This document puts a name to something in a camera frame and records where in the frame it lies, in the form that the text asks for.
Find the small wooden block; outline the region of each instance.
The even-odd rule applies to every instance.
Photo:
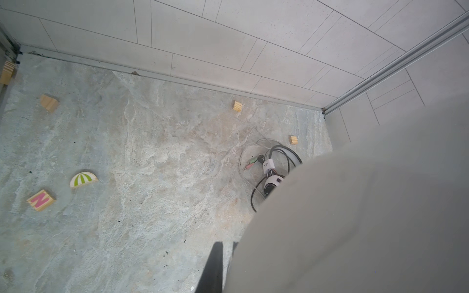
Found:
[[[90,172],[81,172],[73,176],[70,181],[70,188],[77,188],[95,181],[98,181],[95,174]]]
[[[44,189],[31,196],[27,202],[37,211],[42,211],[46,207],[50,206],[55,202],[55,199],[52,198]]]
[[[10,61],[5,61],[5,65],[3,66],[3,71],[0,76],[0,83],[5,85],[10,84],[11,76],[13,75],[14,70],[15,64]]]
[[[57,106],[59,105],[59,101],[46,95],[41,95],[41,105],[50,113],[54,113],[55,109],[57,109]]]
[[[290,135],[290,144],[298,144],[296,136]]]
[[[241,112],[241,109],[242,109],[242,104],[238,101],[234,101],[233,110]]]

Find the marble floor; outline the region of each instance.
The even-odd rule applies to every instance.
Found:
[[[226,267],[254,216],[238,172],[253,127],[296,135],[303,161],[332,150],[313,110],[23,56],[0,120],[0,292],[190,292],[212,244]],[[83,170],[99,181],[70,189]],[[41,189],[57,201],[37,212]]]

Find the wall tile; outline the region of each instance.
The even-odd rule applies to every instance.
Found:
[[[413,0],[376,33],[408,51],[463,13],[454,0]]]
[[[307,55],[354,73],[392,46],[388,41],[342,17]]]
[[[75,56],[169,75],[171,53],[42,20],[57,50]]]
[[[256,38],[152,1],[153,47],[241,69]]]
[[[336,99],[337,99],[336,97],[329,96],[329,95],[326,95],[326,94],[323,94],[323,93],[319,92],[319,93],[314,94],[314,96],[312,96],[304,104],[308,105],[308,106],[324,108]]]
[[[362,94],[340,107],[340,112],[352,142],[367,136],[378,125],[378,120],[366,94]]]
[[[56,51],[39,18],[0,9],[0,22],[18,43]]]
[[[416,90],[408,92],[397,99],[375,109],[380,125],[386,124],[396,117],[409,115],[416,109],[424,107]]]
[[[151,1],[134,0],[137,42],[151,47]]]
[[[261,54],[262,50],[264,49],[265,45],[267,44],[266,41],[261,39],[257,39],[252,47],[251,51],[249,52],[248,57],[244,61],[244,64],[241,67],[241,71],[249,72],[256,62],[257,58]]]
[[[398,86],[397,88],[395,89],[392,89],[390,90],[389,92],[387,92],[386,94],[374,99],[374,100],[371,100],[371,106],[373,107],[373,109],[376,109],[378,107],[381,107],[382,105],[386,104],[386,103],[389,103],[391,102],[392,100],[394,99],[397,99],[407,93],[409,93],[410,91],[413,91],[415,90],[415,86],[414,84],[412,83],[411,80],[409,80],[408,82],[405,82],[403,84],[401,84],[400,86]]]
[[[362,26],[368,27],[396,3],[396,0],[322,0],[322,2]]]
[[[217,22],[297,52],[331,12],[318,1],[223,0]]]
[[[0,6],[80,29],[137,42],[133,1],[0,0]]]
[[[391,6],[391,8],[389,8],[382,16],[380,16],[380,18],[378,18],[372,25],[370,25],[368,29],[376,32],[411,1],[412,0],[398,0],[394,5]]]
[[[171,75],[251,92],[260,76],[174,54]]]
[[[158,0],[172,7],[202,16],[205,0]]]
[[[469,96],[469,44],[457,36],[407,67],[425,105]]]
[[[310,89],[338,98],[362,81],[358,76],[332,68]]]
[[[333,150],[338,150],[350,142],[340,109],[335,110],[325,117],[325,125],[329,138],[331,139]]]
[[[318,72],[316,73],[311,79],[310,81],[308,81],[303,87],[304,88],[311,88],[313,85],[315,85],[321,78],[323,78],[323,76],[325,76],[329,71],[332,70],[332,66],[330,65],[324,65],[324,67]]]
[[[370,101],[373,101],[409,80],[410,77],[407,74],[407,71],[404,69],[369,89],[366,93],[368,94]]]
[[[322,62],[267,43],[250,72],[302,87],[324,66]]]
[[[301,47],[298,53],[306,55],[319,42],[319,40],[334,26],[342,16],[337,11],[333,11],[320,27],[313,33],[308,41]]]
[[[288,83],[281,83],[265,77],[261,78],[252,93],[299,104],[306,103],[306,101],[316,94],[316,92],[312,90],[300,88]]]
[[[221,0],[205,0],[203,18],[215,21],[217,19],[218,10],[220,9]]]

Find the semicircle wooden toy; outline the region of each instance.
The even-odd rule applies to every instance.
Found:
[[[70,181],[70,188],[77,188],[95,181],[98,181],[95,174],[90,172],[80,172],[73,176],[72,181]]]

